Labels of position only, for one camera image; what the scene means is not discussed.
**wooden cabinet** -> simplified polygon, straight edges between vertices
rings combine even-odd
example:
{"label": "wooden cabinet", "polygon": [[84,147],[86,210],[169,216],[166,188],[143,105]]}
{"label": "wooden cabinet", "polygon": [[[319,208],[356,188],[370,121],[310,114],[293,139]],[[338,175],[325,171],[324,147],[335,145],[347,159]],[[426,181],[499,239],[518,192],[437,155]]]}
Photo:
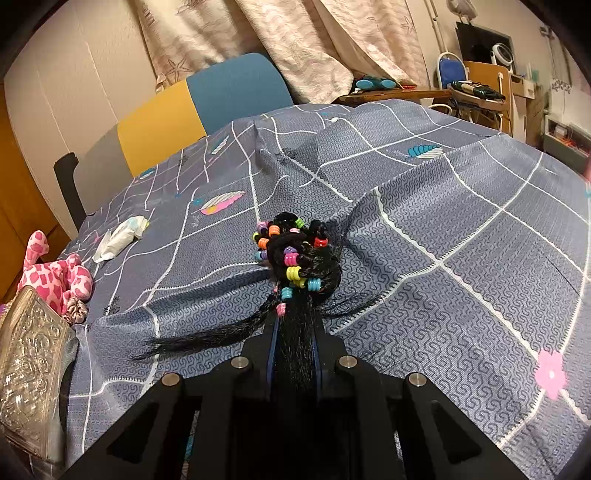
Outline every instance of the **wooden cabinet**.
{"label": "wooden cabinet", "polygon": [[0,303],[4,303],[14,295],[22,275],[29,236],[35,230],[47,235],[51,251],[42,261],[55,260],[69,238],[37,189],[18,148],[1,83],[0,182]]}

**black metal mount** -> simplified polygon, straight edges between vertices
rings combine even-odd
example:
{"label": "black metal mount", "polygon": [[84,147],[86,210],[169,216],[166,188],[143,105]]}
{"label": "black metal mount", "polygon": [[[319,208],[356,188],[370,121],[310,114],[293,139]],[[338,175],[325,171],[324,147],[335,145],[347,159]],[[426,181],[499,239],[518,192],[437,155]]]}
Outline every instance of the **black metal mount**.
{"label": "black metal mount", "polygon": [[[324,478],[526,479],[425,375],[380,374],[348,355],[321,320],[314,330],[319,421],[326,419],[338,435],[339,453],[328,459],[335,474]],[[275,442],[264,424],[277,331],[276,317],[269,316],[240,356],[208,374],[165,374],[61,478],[179,479],[197,411],[189,480],[260,479],[265,469],[264,477],[283,478],[281,465],[265,456]]]}

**pink stuffed animal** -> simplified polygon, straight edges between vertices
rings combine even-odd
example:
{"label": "pink stuffed animal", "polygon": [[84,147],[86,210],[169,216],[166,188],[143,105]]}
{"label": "pink stuffed animal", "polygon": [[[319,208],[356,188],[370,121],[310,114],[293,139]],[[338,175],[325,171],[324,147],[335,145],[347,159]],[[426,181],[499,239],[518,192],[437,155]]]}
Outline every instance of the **pink stuffed animal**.
{"label": "pink stuffed animal", "polygon": [[25,285],[33,287],[39,296],[69,323],[80,323],[86,318],[84,301],[92,293],[92,276],[82,266],[78,254],[65,260],[36,264],[41,255],[49,252],[47,238],[41,231],[33,232],[22,264],[22,278],[17,291]]}

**bed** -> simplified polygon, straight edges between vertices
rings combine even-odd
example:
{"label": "bed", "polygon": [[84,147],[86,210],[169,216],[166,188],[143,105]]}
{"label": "bed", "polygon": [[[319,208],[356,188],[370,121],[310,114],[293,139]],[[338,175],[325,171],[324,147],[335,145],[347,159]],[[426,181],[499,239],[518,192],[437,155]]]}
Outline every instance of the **bed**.
{"label": "bed", "polygon": [[[74,326],[67,463],[165,372],[240,351],[131,360],[149,337],[258,308],[273,285],[252,231],[291,210],[351,221],[341,290],[381,295],[327,330],[382,372],[425,373],[529,478],[555,478],[591,424],[589,196],[547,154],[411,102],[231,122],[134,178],[63,252],[95,278]],[[143,238],[96,265],[101,237],[136,215]]]}

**yellow chair cushion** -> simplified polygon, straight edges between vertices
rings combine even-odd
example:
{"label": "yellow chair cushion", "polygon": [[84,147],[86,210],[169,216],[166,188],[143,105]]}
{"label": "yellow chair cushion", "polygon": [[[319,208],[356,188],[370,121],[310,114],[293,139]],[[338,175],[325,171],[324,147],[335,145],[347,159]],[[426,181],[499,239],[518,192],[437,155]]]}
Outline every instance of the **yellow chair cushion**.
{"label": "yellow chair cushion", "polygon": [[121,150],[135,177],[202,137],[199,119],[185,80],[159,93],[117,126]]}

